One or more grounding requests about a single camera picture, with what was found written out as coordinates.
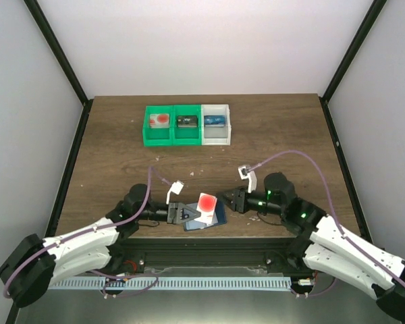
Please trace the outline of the right black frame post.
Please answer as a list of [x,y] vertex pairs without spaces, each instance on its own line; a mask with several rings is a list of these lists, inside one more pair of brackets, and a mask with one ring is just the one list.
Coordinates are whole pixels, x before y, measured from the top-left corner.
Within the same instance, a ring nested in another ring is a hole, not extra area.
[[369,9],[367,10],[360,26],[358,27],[357,31],[354,34],[353,39],[351,40],[350,44],[340,64],[338,65],[333,77],[331,78],[325,92],[323,93],[320,101],[322,104],[328,104],[332,99],[333,95],[335,94],[338,86],[340,85],[341,81],[343,80],[346,72],[348,71],[349,67],[351,66],[354,58],[358,54],[360,48],[362,47],[364,41],[366,40],[369,32],[371,31],[374,23],[377,21],[379,14],[382,12],[383,8],[385,7],[387,0],[373,0]]

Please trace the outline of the white plastic bin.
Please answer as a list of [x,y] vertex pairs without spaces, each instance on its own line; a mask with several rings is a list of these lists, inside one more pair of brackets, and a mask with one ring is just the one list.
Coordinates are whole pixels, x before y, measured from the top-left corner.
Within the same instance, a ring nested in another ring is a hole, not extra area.
[[204,146],[229,146],[232,125],[228,104],[201,105],[201,140]]

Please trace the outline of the white card with red dot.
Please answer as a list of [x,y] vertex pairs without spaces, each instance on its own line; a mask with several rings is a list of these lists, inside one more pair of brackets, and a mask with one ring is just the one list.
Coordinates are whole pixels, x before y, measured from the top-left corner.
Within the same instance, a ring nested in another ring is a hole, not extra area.
[[217,198],[210,194],[200,193],[196,210],[200,216],[195,221],[211,225],[213,222]]

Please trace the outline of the middle green plastic bin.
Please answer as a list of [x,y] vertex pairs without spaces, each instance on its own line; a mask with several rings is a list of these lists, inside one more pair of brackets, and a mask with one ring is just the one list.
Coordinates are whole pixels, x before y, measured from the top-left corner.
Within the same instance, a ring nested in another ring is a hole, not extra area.
[[201,105],[174,105],[173,112],[173,145],[200,146],[202,142]]

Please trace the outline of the blue card in bin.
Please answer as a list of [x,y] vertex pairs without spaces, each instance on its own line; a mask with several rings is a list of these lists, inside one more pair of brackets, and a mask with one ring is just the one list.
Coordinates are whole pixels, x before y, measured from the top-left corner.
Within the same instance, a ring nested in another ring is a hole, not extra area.
[[207,128],[223,128],[227,125],[225,115],[205,115],[203,118],[204,127]]

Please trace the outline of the black frame post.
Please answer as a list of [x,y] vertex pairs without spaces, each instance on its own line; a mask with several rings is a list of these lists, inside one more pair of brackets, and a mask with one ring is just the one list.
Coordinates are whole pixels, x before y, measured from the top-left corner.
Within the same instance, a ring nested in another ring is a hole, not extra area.
[[60,45],[46,15],[44,14],[39,2],[37,0],[24,0],[24,4],[33,17],[36,25],[46,40],[50,50],[54,54],[58,64],[60,65],[63,73],[65,74],[70,86],[75,92],[78,100],[83,106],[89,102],[88,97],[83,90],[83,87],[75,74],[62,46]]
[[323,93],[320,101],[322,104],[328,104],[332,99],[333,95],[335,94],[338,86],[340,85],[341,81],[343,80],[346,72],[348,71],[349,67],[351,66],[354,58],[358,54],[360,48],[362,47],[364,41],[366,40],[369,32],[371,31],[374,23],[377,21],[379,14],[382,12],[383,8],[385,7],[387,0],[373,0],[369,9],[367,10],[360,26],[358,27],[357,31],[354,34],[353,39],[351,40],[350,44],[340,64],[338,65],[333,77],[331,78],[325,92]]

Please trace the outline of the black card in bin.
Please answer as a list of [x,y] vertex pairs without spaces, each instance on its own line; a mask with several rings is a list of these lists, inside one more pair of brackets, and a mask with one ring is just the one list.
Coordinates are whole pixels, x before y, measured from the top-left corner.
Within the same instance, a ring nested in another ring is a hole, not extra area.
[[178,128],[197,128],[197,115],[179,115],[176,117],[176,126]]

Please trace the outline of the red white card in bin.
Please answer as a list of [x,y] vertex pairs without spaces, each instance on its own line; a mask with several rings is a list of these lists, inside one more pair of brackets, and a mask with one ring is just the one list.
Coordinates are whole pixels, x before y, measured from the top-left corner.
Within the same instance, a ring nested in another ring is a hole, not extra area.
[[149,126],[152,129],[169,128],[170,115],[168,113],[152,113],[149,115]]

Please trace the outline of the left black frame post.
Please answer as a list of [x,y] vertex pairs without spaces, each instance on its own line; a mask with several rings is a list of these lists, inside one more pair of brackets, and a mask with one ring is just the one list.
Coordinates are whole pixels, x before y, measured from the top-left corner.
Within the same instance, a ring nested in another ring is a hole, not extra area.
[[54,54],[58,64],[60,65],[63,73],[65,74],[70,86],[75,92],[78,100],[83,106],[89,102],[88,97],[83,90],[83,87],[75,74],[62,46],[60,45],[46,15],[44,14],[39,2],[37,0],[24,0],[24,4],[33,17],[36,25],[46,40],[50,50]]

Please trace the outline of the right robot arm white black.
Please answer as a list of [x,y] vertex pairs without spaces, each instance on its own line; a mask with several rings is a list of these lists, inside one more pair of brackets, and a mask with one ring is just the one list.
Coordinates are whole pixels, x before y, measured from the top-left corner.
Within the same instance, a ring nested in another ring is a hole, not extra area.
[[277,215],[295,235],[287,260],[296,269],[322,271],[370,296],[391,318],[405,323],[405,259],[362,239],[303,198],[282,173],[264,179],[264,191],[239,186],[217,193],[237,213]]

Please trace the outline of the green plastic bin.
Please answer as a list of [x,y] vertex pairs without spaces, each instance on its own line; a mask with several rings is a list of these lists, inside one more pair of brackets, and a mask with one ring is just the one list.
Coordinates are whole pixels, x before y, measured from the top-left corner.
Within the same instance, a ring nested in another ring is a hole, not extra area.
[[172,145],[172,115],[172,105],[146,106],[142,127],[145,147]]
[[174,105],[173,112],[173,145],[200,146],[202,142],[201,105]]

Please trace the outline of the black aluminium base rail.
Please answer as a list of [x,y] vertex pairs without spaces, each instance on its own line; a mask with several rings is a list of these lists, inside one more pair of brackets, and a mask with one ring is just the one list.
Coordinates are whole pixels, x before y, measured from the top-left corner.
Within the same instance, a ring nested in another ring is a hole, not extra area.
[[168,267],[248,267],[291,277],[315,270],[291,260],[295,238],[128,238],[107,247],[111,259],[94,270],[113,275]]

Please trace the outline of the left green plastic bin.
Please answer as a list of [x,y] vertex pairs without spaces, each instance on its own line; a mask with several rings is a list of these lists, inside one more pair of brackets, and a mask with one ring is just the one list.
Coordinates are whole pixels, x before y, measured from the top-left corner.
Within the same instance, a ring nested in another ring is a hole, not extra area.
[[172,115],[172,105],[146,106],[142,127],[145,147],[172,145]]

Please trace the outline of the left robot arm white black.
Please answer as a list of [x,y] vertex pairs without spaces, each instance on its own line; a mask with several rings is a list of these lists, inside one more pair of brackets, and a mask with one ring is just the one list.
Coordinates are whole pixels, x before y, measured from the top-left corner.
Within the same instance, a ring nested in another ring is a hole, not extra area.
[[146,184],[136,184],[104,217],[60,236],[26,236],[0,266],[3,295],[23,308],[53,284],[88,271],[123,272],[121,243],[139,229],[139,220],[182,224],[201,212],[181,202],[155,202]]

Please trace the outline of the blue leather card holder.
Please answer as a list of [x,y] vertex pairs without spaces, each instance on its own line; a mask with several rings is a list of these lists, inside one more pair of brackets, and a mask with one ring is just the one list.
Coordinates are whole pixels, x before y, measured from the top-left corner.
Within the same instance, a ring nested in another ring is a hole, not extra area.
[[225,205],[218,201],[215,207],[215,213],[211,224],[202,223],[196,220],[185,222],[183,229],[185,232],[191,232],[195,230],[205,230],[210,227],[219,225],[225,225],[227,223],[227,217],[225,213]]

